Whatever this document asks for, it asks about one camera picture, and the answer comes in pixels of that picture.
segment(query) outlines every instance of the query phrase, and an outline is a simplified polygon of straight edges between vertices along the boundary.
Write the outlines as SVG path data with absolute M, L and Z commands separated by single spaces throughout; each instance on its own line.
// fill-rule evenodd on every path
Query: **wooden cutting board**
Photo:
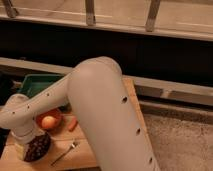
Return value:
M 127 88 L 130 100 L 135 108 L 137 117 L 141 123 L 142 128 L 145 131 L 147 140 L 150 143 L 144 118 L 135 93 L 133 81 L 132 79 L 127 77 L 125 77 L 123 80 Z M 13 169 L 15 169 L 16 171 L 29 171 L 29 170 L 48 171 L 48 170 L 69 170 L 75 168 L 89 168 L 98 166 L 96 159 L 93 155 L 93 152 L 80 126 L 78 125 L 74 130 L 74 132 L 72 133 L 67 130 L 67 125 L 70 123 L 72 117 L 73 117 L 72 112 L 63 114 L 63 121 L 60 124 L 60 126 L 57 127 L 56 130 L 50 132 L 52 144 L 48 153 L 42 159 L 35 162 L 27 163 L 20 161 L 17 158 L 13 138 L 11 135 L 9 135 L 2 157 L 0 159 L 1 168 L 4 168 L 4 170 L 9 171 Z M 57 162 L 54 165 L 54 167 L 50 166 L 50 164 L 58 156 L 60 156 L 60 154 L 62 154 L 69 148 L 73 139 L 78 139 L 80 141 L 79 147 L 74 149 L 72 152 L 68 153 L 64 158 L 62 158 L 59 162 Z

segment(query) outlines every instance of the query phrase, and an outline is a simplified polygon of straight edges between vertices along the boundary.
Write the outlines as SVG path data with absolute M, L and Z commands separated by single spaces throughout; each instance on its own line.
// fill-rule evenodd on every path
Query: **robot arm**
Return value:
M 31 100 L 22 98 L 0 112 L 1 127 L 19 135 L 32 117 L 69 101 L 103 171 L 160 170 L 112 59 L 86 60 Z

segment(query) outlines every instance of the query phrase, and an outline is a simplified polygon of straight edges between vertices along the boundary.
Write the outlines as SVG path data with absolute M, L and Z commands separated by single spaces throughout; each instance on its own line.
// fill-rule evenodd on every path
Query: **egg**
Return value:
M 49 130 L 56 126 L 57 120 L 52 116 L 45 116 L 41 121 L 41 126 L 43 129 Z

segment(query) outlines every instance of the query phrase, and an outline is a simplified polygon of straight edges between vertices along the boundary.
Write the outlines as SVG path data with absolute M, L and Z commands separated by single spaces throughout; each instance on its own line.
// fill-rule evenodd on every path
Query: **metal fork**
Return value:
M 51 166 L 53 166 L 57 161 L 59 161 L 61 158 L 63 158 L 67 153 L 69 153 L 71 150 L 73 150 L 74 148 L 76 148 L 78 145 L 80 144 L 80 142 L 78 141 L 73 141 L 73 143 L 70 145 L 70 147 L 68 148 L 67 151 L 65 151 L 64 153 L 62 153 L 58 158 L 56 158 L 52 163 Z

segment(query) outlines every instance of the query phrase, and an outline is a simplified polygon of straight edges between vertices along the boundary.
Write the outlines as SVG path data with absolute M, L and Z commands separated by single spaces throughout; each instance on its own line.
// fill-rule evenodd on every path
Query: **green tray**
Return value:
M 18 92 L 32 98 L 62 77 L 59 74 L 29 74 L 25 76 Z

